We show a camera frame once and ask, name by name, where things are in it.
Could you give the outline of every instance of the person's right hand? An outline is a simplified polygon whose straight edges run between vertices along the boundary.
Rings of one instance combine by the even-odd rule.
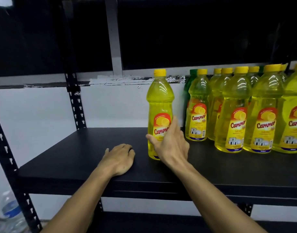
[[[169,168],[187,161],[189,143],[184,139],[184,133],[180,130],[175,116],[162,141],[150,134],[147,134],[146,138],[154,146],[160,160]]]

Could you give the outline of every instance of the lower shelf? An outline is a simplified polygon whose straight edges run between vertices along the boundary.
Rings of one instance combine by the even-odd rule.
[[[297,222],[258,221],[268,233],[295,233]],[[211,232],[202,217],[162,215],[146,213],[102,212],[95,215],[87,233],[209,233]]]

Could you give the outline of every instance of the person's right arm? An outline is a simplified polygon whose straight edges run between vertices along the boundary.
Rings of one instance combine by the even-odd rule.
[[[162,142],[147,134],[159,158],[177,175],[214,233],[266,233],[187,162],[189,143],[173,118]]]

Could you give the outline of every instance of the shelf surface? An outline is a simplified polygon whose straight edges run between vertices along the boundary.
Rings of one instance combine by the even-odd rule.
[[[133,145],[131,169],[112,178],[106,197],[190,200],[177,177],[147,154],[147,128],[80,129],[19,171],[28,193],[72,195],[96,168],[106,148]],[[223,153],[210,140],[190,142],[189,162],[235,203],[297,206],[297,154]]]
[[[257,221],[268,233],[297,233],[297,222]],[[102,212],[95,215],[87,233],[211,233],[200,216]]]

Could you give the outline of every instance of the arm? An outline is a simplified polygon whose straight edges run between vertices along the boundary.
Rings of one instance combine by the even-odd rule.
[[[135,156],[131,145],[115,146],[105,155],[77,192],[65,202],[60,211],[42,230],[42,233],[85,233],[96,205],[113,176],[129,170]]]
[[[187,162],[189,143],[173,118],[162,142],[147,134],[159,158],[177,175],[214,233],[266,233]]]

